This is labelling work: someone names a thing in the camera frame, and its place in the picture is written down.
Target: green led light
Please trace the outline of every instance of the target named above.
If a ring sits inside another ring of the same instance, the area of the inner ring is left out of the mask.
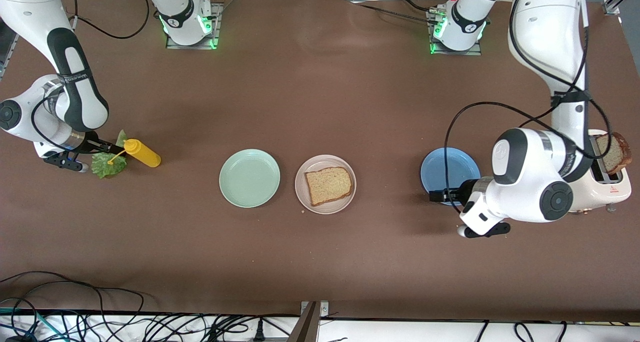
[[[479,41],[479,40],[480,40],[480,38],[482,38],[482,32],[484,32],[484,31],[485,31],[485,27],[486,27],[486,26],[487,26],[487,23],[486,23],[486,22],[484,22],[484,23],[482,24],[482,27],[480,27],[480,33],[478,34],[478,39],[476,39],[476,41]]]
[[[439,22],[438,25],[440,27],[434,30],[433,35],[436,38],[442,38],[442,33],[444,32],[444,29],[447,27],[447,17],[442,17],[442,21]]]
[[[160,19],[160,22],[162,23],[162,30],[164,30],[164,33],[168,35],[169,32],[167,31],[167,26],[165,25],[165,21]]]
[[[201,16],[198,16],[198,22],[200,23],[200,27],[202,28],[202,32],[205,32],[205,34],[209,33],[209,29],[211,29],[211,25],[209,25],[208,23],[205,24],[206,22],[208,22],[208,20],[206,20],[205,18],[202,18]]]

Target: pink plate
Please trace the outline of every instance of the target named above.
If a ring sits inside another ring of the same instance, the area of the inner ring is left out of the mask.
[[[317,207],[311,205],[311,196],[309,194],[309,185],[307,184],[307,179],[305,178],[305,173],[307,172],[316,172],[320,169],[329,168],[329,167],[343,167],[349,172],[351,176],[351,182],[353,183],[353,190],[351,191],[350,196],[346,196],[337,201],[330,201],[324,204],[321,204]],[[307,160],[302,164],[300,169],[297,171],[297,175],[295,175],[295,194],[297,198],[300,200],[300,203],[304,205],[305,208],[310,210],[311,212],[315,212],[318,214],[333,214],[336,212],[340,212],[345,209],[349,203],[354,198],[356,194],[356,175],[352,167],[345,162],[343,159],[336,157],[335,155],[316,155],[315,157]]]

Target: metal bracket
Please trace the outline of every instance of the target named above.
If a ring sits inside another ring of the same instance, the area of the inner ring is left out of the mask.
[[[442,21],[441,13],[430,13],[425,12],[427,19],[430,21],[436,21],[437,23],[446,23]],[[475,41],[475,44],[471,49],[465,50],[464,52],[459,52],[457,50],[451,50],[447,48],[442,42],[435,37],[436,29],[441,28],[441,25],[438,24],[429,24],[429,51],[431,54],[450,54],[450,55],[482,55],[482,51],[480,50],[480,39]]]
[[[610,5],[607,4],[607,0],[602,2],[602,11],[604,11],[604,14],[608,16],[617,16],[620,14],[620,8],[615,7],[614,9],[611,9]]]
[[[305,312],[307,305],[310,301],[302,301],[300,303],[300,314]],[[327,317],[329,315],[329,301],[320,301],[320,317]]]
[[[220,24],[222,22],[222,11],[224,10],[224,4],[212,3],[211,4],[211,16],[207,21],[211,25],[210,34],[206,35],[199,43],[190,46],[179,45],[174,42],[169,35],[166,36],[166,48],[167,49],[190,49],[190,50],[212,50],[218,49],[218,39],[220,38]]]

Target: blue plate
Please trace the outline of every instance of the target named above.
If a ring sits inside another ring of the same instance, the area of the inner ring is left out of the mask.
[[[480,178],[480,169],[468,154],[456,148],[449,147],[446,151],[448,159],[448,187],[458,188],[462,182],[468,179]],[[439,191],[447,188],[444,179],[444,148],[439,148],[430,152],[422,162],[420,168],[420,179],[422,186],[429,191]]]

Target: lettuce leaf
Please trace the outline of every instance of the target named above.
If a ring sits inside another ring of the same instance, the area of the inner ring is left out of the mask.
[[[116,145],[119,147],[124,146],[124,141],[127,139],[127,135],[123,130],[118,134],[118,141]],[[121,173],[127,166],[127,160],[125,157],[118,156],[113,160],[113,164],[108,164],[113,157],[112,153],[97,153],[94,154],[91,159],[91,171],[98,175],[98,178],[103,179],[106,176],[117,175]]]

